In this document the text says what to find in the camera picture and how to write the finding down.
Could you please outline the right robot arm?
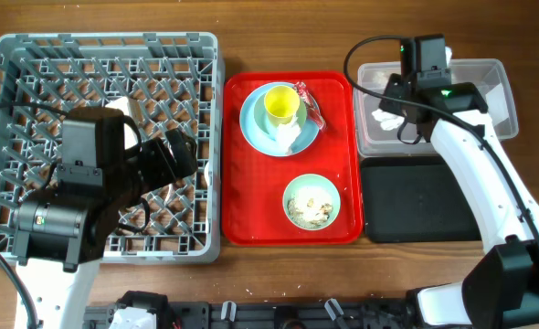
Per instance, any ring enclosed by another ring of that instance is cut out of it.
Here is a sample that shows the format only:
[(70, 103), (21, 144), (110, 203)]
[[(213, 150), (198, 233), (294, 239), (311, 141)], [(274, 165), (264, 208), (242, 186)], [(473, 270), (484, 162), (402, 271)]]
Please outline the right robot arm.
[(461, 282), (420, 289), (428, 327), (539, 324), (539, 205), (502, 149), (488, 105), (449, 75), (390, 76), (380, 108), (414, 123), (454, 174), (481, 233), (484, 257)]

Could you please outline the white tissue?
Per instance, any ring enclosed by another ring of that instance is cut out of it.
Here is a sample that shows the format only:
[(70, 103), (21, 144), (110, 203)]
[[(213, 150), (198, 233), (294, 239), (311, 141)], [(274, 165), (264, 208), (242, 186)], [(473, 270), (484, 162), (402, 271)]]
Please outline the white tissue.
[(300, 134), (301, 127), (297, 115), (294, 114), (289, 122), (278, 125), (275, 140), (280, 150), (288, 155), (292, 153), (292, 146)]
[(372, 112), (374, 120), (379, 124), (379, 127), (384, 131), (393, 131), (397, 129), (403, 122), (404, 118), (387, 111), (377, 109)]

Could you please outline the mint green bowl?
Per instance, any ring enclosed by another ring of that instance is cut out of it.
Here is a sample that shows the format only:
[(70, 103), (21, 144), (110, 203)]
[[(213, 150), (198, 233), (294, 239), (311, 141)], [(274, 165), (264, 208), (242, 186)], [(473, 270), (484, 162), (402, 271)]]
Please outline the mint green bowl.
[[(321, 228), (315, 228), (315, 229), (302, 228), (296, 225), (289, 217), (288, 210), (287, 210), (287, 202), (289, 198), (296, 190), (298, 190), (301, 187), (306, 187), (306, 186), (321, 187), (326, 192), (328, 192), (331, 198), (333, 199), (333, 213), (331, 214), (331, 218), (327, 222), (327, 224)], [(342, 204), (341, 197), (335, 185), (324, 176), (316, 175), (316, 174), (299, 175), (298, 177), (294, 178), (292, 181), (288, 183), (282, 196), (282, 205), (283, 205), (284, 213), (286, 217), (288, 218), (288, 220), (297, 228), (301, 228), (301, 229), (309, 230), (309, 231), (318, 231), (318, 230), (321, 230), (330, 226), (336, 220), (341, 210), (341, 204)]]

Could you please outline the white plastic spoon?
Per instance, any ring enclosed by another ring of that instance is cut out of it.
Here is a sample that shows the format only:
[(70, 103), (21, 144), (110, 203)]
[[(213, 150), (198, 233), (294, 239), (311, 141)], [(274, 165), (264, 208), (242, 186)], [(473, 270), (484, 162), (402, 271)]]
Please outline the white plastic spoon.
[(204, 167), (204, 178), (207, 186), (210, 186), (211, 178), (210, 178), (210, 162), (207, 162)]

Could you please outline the yellow plastic cup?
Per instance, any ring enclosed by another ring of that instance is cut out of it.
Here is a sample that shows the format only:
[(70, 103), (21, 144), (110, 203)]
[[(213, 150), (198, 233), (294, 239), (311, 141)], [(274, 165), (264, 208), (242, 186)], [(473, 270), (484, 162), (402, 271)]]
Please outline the yellow plastic cup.
[(300, 107), (301, 100), (293, 87), (279, 85), (265, 94), (263, 103), (269, 122), (278, 127), (291, 121)]

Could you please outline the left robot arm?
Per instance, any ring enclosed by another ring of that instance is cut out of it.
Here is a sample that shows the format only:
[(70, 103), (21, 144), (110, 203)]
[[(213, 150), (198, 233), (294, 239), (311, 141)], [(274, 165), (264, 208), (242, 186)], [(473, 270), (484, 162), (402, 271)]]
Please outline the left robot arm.
[(196, 141), (174, 128), (164, 138), (124, 145), (124, 128), (137, 126), (116, 109), (81, 107), (62, 124), (58, 184), (41, 187), (15, 214), (13, 255), (29, 295), (17, 315), (33, 328), (80, 328), (107, 237), (124, 208), (150, 211), (145, 194), (194, 174)]

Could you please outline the rice and peanut shell waste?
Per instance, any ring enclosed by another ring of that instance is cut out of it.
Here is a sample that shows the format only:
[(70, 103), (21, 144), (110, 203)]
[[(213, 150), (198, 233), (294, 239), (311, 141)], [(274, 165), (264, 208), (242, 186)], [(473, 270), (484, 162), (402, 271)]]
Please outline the rice and peanut shell waste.
[(296, 190), (287, 202), (290, 219), (302, 228), (321, 228), (333, 213), (333, 199), (318, 186), (306, 186)]

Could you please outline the red snack wrapper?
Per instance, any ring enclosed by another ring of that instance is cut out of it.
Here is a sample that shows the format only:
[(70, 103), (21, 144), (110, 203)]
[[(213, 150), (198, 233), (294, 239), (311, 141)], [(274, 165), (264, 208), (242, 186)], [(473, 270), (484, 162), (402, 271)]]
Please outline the red snack wrapper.
[(294, 84), (293, 88), (306, 105), (307, 117), (317, 125), (320, 131), (324, 131), (326, 129), (326, 121), (322, 117), (318, 103), (310, 94), (310, 91), (307, 88), (306, 84), (302, 81), (299, 81)]

